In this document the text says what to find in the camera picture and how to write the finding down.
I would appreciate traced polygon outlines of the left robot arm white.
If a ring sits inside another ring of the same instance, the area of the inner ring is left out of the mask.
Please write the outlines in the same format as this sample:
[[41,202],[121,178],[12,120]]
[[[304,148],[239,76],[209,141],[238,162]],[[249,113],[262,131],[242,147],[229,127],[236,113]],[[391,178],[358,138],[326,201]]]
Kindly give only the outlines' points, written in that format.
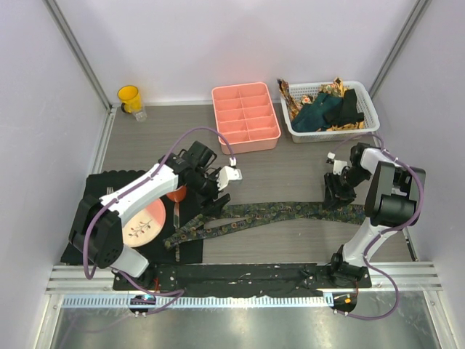
[[230,197],[220,193],[242,173],[235,157],[230,163],[207,172],[217,155],[195,141],[188,150],[168,153],[150,170],[113,193],[96,198],[85,196],[76,211],[69,242],[82,253],[84,274],[93,278],[97,268],[112,268],[129,276],[140,290],[155,280],[150,262],[123,240],[123,227],[153,201],[185,186],[201,198],[201,205],[218,208]]

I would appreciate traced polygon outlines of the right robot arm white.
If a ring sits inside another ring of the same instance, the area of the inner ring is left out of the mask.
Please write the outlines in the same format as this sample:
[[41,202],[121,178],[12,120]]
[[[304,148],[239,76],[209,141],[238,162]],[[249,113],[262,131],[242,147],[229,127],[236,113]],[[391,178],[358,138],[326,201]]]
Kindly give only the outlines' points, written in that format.
[[368,143],[353,146],[349,160],[340,161],[333,151],[328,153],[327,162],[333,169],[324,175],[323,208],[346,208],[355,200],[355,188],[361,182],[370,180],[371,184],[362,225],[333,254],[328,267],[329,281],[337,287],[358,284],[368,276],[373,254],[390,236],[415,225],[424,203],[425,169],[410,167]]

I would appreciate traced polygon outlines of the dark patterned necktie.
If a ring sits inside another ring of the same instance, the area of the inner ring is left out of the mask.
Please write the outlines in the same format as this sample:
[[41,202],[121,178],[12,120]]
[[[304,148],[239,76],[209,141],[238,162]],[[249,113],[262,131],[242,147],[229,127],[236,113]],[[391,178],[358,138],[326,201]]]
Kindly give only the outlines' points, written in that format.
[[233,204],[225,206],[218,218],[197,214],[163,242],[165,249],[170,250],[176,244],[216,238],[250,228],[298,219],[362,225],[365,212],[364,207],[359,204],[349,204],[337,210],[324,210],[320,202]]

